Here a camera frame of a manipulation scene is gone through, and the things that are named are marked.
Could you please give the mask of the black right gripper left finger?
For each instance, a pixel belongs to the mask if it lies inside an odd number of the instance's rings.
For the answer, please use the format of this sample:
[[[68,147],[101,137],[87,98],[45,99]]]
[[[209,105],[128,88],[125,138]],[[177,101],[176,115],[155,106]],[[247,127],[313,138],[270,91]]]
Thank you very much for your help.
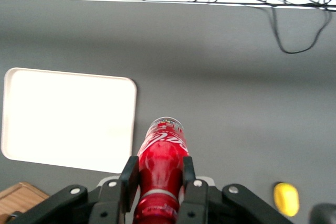
[[[118,178],[92,191],[70,185],[25,213],[16,211],[8,223],[125,223],[139,184],[139,158],[131,156]]]

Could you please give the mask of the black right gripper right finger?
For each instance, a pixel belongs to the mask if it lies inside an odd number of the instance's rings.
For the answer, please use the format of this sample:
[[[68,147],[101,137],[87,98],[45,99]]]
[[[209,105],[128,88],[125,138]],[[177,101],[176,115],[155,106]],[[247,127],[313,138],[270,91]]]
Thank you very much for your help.
[[[243,185],[219,190],[197,179],[191,157],[183,158],[183,185],[177,223],[291,223]]]

